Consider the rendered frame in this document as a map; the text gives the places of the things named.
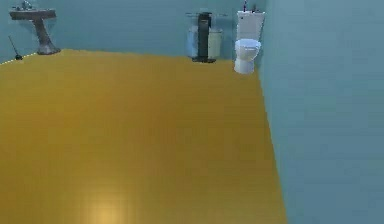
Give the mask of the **pale hanging towel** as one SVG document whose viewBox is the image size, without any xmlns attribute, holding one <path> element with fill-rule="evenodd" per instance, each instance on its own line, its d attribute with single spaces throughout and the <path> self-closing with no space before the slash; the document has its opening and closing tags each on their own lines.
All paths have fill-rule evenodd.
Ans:
<svg viewBox="0 0 384 224">
<path fill-rule="evenodd" d="M 209 29 L 208 35 L 208 58 L 217 59 L 221 54 L 222 30 L 216 28 Z M 186 40 L 186 50 L 188 57 L 196 57 L 198 54 L 198 27 L 189 28 Z"/>
</svg>

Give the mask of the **black towel stand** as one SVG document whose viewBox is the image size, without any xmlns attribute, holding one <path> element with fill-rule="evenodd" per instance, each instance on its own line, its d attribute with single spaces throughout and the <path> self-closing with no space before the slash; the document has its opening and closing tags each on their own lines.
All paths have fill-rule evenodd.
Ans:
<svg viewBox="0 0 384 224">
<path fill-rule="evenodd" d="M 193 62 L 214 63 L 217 59 L 208 58 L 208 35 L 210 28 L 221 29 L 216 25 L 217 18 L 226 17 L 226 14 L 217 14 L 209 11 L 187 13 L 191 19 L 191 26 L 198 27 L 198 54 L 196 57 L 189 57 Z"/>
</svg>

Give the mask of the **white toilet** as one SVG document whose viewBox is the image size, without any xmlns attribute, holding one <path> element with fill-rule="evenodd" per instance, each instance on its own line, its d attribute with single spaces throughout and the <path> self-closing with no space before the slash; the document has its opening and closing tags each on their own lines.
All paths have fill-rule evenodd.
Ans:
<svg viewBox="0 0 384 224">
<path fill-rule="evenodd" d="M 265 12 L 238 11 L 234 70 L 240 74 L 254 72 L 255 58 L 261 48 L 261 33 Z"/>
</svg>

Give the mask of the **black toilet plunger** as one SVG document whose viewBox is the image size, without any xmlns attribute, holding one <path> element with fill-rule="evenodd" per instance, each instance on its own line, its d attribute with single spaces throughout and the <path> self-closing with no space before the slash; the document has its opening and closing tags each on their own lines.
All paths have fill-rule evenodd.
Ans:
<svg viewBox="0 0 384 224">
<path fill-rule="evenodd" d="M 13 40 L 12 40 L 12 38 L 11 38 L 10 35 L 8 36 L 8 39 L 9 39 L 9 41 L 10 41 L 10 43 L 11 43 L 11 45 L 12 45 L 12 48 L 13 48 L 13 50 L 14 50 L 14 52 L 15 52 L 15 57 L 14 57 L 15 60 L 23 60 L 23 56 L 19 54 L 19 52 L 18 52 L 18 50 L 16 49 L 16 47 L 15 47 L 15 45 L 14 45 L 14 42 L 13 42 Z"/>
</svg>

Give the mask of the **grey sink faucet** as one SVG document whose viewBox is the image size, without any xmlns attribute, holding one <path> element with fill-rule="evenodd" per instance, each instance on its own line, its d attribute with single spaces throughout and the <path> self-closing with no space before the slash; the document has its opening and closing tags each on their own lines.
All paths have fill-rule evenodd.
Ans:
<svg viewBox="0 0 384 224">
<path fill-rule="evenodd" d="M 13 6 L 12 9 L 15 11 L 27 11 L 32 10 L 33 5 L 28 0 L 22 0 L 19 5 Z"/>
</svg>

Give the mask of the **grey pedestal sink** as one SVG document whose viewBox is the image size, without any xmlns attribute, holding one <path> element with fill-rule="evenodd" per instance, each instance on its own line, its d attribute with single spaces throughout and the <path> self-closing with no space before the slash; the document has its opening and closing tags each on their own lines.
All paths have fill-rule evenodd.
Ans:
<svg viewBox="0 0 384 224">
<path fill-rule="evenodd" d="M 12 20 L 28 20 L 32 22 L 39 41 L 37 49 L 39 55 L 52 55 L 61 51 L 60 48 L 52 43 L 44 25 L 45 20 L 56 18 L 55 9 L 18 10 L 15 8 L 9 11 L 9 15 Z"/>
</svg>

